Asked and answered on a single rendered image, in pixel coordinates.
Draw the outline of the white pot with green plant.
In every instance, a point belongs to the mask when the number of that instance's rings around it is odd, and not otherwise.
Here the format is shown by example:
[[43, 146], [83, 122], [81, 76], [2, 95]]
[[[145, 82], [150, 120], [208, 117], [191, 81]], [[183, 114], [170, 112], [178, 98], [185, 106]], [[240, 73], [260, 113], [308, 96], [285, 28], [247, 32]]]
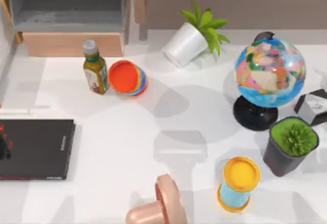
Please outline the white pot with green plant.
[[182, 10], [180, 15], [186, 22], [176, 31], [164, 47], [164, 55], [177, 67], [182, 68], [205, 50], [220, 56], [222, 42], [229, 39], [217, 32], [228, 21], [214, 18], [210, 8], [200, 10], [199, 5], [192, 1], [194, 11]]

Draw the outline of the black and white box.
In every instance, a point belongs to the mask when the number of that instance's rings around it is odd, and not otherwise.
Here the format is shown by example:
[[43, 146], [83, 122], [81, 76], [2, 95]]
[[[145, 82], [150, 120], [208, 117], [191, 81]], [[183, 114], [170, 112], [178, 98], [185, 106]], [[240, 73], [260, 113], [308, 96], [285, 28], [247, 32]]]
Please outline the black and white box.
[[294, 111], [310, 126], [327, 122], [327, 92], [324, 89], [318, 89], [301, 95]]

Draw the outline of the yellow and light blue can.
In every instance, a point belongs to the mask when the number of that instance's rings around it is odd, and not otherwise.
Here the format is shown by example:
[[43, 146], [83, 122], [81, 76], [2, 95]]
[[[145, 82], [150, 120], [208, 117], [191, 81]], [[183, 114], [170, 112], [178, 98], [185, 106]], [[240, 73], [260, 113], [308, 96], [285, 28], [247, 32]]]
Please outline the yellow and light blue can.
[[244, 156], [228, 160], [217, 190], [218, 203], [229, 212], [243, 211], [250, 201], [251, 191], [259, 181], [260, 169], [254, 161]]

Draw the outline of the colourful globe on black stand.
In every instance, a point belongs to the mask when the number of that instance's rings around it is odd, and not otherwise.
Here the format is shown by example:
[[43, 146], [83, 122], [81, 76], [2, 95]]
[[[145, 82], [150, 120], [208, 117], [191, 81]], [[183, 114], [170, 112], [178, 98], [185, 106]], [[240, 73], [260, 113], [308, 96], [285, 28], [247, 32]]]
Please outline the colourful globe on black stand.
[[278, 107], [291, 102], [306, 79], [306, 63], [291, 43], [270, 31], [259, 33], [235, 63], [240, 97], [233, 115], [243, 127], [263, 131], [278, 119]]

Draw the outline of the pale wooden drawer front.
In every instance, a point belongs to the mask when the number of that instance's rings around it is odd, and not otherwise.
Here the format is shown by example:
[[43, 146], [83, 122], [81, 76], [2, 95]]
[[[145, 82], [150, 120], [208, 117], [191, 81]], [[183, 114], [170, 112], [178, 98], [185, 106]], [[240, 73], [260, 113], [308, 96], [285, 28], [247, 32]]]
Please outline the pale wooden drawer front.
[[94, 40], [103, 57], [122, 57], [125, 50], [123, 33], [24, 32], [22, 36], [33, 57], [82, 57], [85, 40]]

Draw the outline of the stack of coloured rings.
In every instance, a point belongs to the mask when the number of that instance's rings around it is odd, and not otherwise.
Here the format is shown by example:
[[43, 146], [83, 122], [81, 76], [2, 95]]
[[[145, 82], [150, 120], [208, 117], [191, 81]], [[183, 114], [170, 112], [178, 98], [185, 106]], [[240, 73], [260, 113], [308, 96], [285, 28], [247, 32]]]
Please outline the stack of coloured rings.
[[139, 96], [148, 87], [146, 73], [128, 60], [119, 60], [108, 70], [110, 86], [119, 94], [126, 96]]

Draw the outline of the black book with red print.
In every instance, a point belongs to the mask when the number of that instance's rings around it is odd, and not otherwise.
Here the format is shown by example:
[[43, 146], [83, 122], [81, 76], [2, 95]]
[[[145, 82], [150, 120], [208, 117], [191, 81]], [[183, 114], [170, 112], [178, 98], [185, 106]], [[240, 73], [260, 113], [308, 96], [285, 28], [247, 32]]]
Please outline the black book with red print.
[[72, 119], [0, 119], [0, 181], [66, 179], [75, 128]]

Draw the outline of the wooden cupboard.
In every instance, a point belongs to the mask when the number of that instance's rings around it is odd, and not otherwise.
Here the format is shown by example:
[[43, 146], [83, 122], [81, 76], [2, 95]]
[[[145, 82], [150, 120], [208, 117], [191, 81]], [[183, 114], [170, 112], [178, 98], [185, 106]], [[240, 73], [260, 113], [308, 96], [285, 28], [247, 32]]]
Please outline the wooden cupboard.
[[327, 0], [133, 0], [139, 35], [178, 29], [191, 3], [228, 21], [228, 30], [327, 30]]

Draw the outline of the green bottle with grey cap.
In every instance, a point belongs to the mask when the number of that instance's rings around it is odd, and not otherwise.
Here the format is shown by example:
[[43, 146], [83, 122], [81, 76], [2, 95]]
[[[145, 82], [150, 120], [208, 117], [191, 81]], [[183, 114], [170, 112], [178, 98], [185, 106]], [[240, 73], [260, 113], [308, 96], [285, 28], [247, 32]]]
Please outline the green bottle with grey cap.
[[83, 69], [88, 86], [92, 92], [103, 95], [109, 88], [106, 62], [100, 56], [94, 40], [85, 40], [82, 47], [85, 58]]

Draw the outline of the black pot with green plant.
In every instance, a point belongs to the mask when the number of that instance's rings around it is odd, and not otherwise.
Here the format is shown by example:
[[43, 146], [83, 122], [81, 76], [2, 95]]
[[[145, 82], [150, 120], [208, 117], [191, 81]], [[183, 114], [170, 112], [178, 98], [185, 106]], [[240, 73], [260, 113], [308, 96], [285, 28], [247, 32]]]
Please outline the black pot with green plant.
[[263, 161], [271, 172], [282, 177], [295, 170], [319, 146], [319, 136], [299, 117], [286, 117], [269, 129]]

